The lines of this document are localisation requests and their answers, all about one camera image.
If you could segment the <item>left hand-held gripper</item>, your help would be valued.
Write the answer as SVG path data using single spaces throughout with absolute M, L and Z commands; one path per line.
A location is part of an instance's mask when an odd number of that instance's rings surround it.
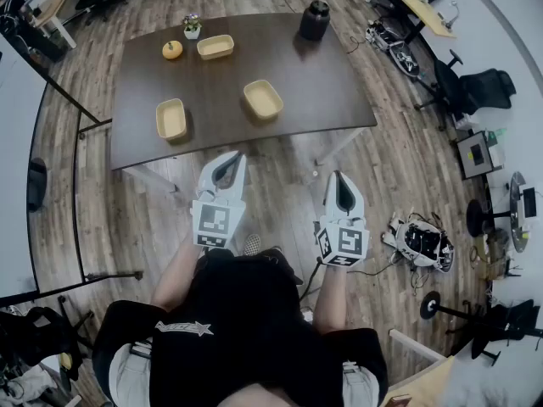
M 224 153 L 204 166 L 202 192 L 193 200 L 193 243 L 204 248 L 226 248 L 241 221 L 247 158 L 239 151 Z

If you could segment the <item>yellow tray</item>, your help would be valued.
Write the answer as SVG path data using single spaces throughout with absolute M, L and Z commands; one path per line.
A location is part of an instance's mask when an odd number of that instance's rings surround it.
M 244 87 L 247 104 L 260 120 L 276 118 L 283 110 L 283 100 L 267 80 L 253 81 Z
M 218 59 L 232 54 L 234 41 L 230 35 L 205 38 L 197 43 L 199 56 L 203 60 Z
M 168 142 L 185 136 L 187 122 L 181 99 L 173 98 L 157 106 L 156 126 L 158 135 Z

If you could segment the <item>person's right forearm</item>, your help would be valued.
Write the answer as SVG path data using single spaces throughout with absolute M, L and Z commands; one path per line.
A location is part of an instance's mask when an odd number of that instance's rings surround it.
M 341 331 L 347 321 L 347 271 L 328 265 L 313 313 L 313 326 L 321 333 Z

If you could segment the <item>white table leg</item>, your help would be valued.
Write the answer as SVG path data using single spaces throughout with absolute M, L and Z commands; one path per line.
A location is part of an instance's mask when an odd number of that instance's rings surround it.
M 353 142 L 360 134 L 362 134 L 366 130 L 368 130 L 368 127 L 358 127 L 352 130 L 348 130 L 338 142 L 336 142 L 330 149 L 328 149 L 328 151 L 322 153 L 314 160 L 315 165 L 324 165 L 335 154 L 343 150 L 348 144 Z

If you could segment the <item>white open electronics case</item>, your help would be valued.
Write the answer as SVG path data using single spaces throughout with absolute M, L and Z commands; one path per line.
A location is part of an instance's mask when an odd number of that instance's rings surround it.
M 405 220 L 393 215 L 381 240 L 412 266 L 448 273 L 454 263 L 455 248 L 442 228 L 439 216 L 435 213 L 433 216 L 434 221 L 414 212 Z

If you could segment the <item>person's black t-shirt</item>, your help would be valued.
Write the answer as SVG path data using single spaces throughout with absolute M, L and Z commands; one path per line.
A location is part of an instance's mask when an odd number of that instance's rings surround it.
M 113 302 L 92 365 L 116 407 L 220 407 L 252 385 L 299 407 L 379 407 L 389 387 L 373 329 L 321 334 L 283 256 L 220 249 L 171 312 Z

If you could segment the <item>black round stand base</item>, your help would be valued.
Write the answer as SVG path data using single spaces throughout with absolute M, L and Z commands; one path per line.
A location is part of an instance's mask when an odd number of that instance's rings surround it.
M 420 316 L 424 320 L 432 319 L 440 310 L 440 294 L 437 291 L 429 292 L 421 302 Z

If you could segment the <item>grey box with black panel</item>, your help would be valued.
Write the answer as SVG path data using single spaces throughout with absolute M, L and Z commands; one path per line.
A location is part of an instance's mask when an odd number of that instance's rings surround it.
M 486 175 L 494 170 L 490 150 L 482 131 L 456 143 L 462 179 Z

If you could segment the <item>potted purple flower plant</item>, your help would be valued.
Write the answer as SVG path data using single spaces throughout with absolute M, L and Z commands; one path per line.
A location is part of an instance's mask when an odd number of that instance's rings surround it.
M 197 40 L 202 27 L 198 14 L 188 14 L 183 18 L 184 35 L 188 40 Z

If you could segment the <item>small black screen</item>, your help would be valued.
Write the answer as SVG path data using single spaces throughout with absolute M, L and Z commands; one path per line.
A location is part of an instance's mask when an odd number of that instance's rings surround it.
M 522 213 L 525 219 L 537 216 L 536 191 L 533 187 L 526 187 L 522 191 L 521 201 L 523 203 Z

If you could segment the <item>black waste bin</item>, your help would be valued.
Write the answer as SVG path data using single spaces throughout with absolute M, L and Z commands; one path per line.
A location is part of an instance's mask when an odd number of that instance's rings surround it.
M 48 171 L 41 158 L 34 158 L 29 163 L 27 182 L 27 207 L 31 213 L 38 211 L 43 204 L 47 190 Z

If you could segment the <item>large dark water jug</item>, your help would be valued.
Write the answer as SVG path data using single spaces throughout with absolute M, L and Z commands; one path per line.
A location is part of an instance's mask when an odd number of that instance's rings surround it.
M 330 23 L 330 8 L 327 3 L 314 0 L 302 14 L 299 34 L 308 41 L 320 41 Z

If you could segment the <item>small light wooden desk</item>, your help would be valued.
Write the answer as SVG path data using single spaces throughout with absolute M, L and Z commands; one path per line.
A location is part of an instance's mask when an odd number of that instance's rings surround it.
M 410 42 L 417 36 L 424 26 L 428 27 L 436 36 L 455 38 L 456 36 L 442 23 L 437 11 L 429 4 L 421 0 L 401 0 L 419 19 L 419 23 L 404 39 Z

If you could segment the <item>light wooden desk white legs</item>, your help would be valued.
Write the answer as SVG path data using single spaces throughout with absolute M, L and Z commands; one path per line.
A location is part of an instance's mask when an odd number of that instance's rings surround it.
M 48 31 L 47 25 L 51 23 L 57 32 L 64 38 L 65 42 L 71 49 L 77 47 L 75 40 L 70 33 L 64 28 L 63 22 L 59 19 L 58 13 L 67 0 L 31 0 L 28 5 L 32 9 L 32 23 L 49 38 L 51 34 Z

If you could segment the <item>white desk with black frame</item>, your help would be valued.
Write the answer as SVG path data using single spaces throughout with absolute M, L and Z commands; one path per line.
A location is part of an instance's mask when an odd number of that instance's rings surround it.
M 140 270 L 81 274 L 68 287 L 41 292 L 31 249 L 28 175 L 46 79 L 0 35 L 0 308 L 61 294 L 109 278 L 143 278 Z

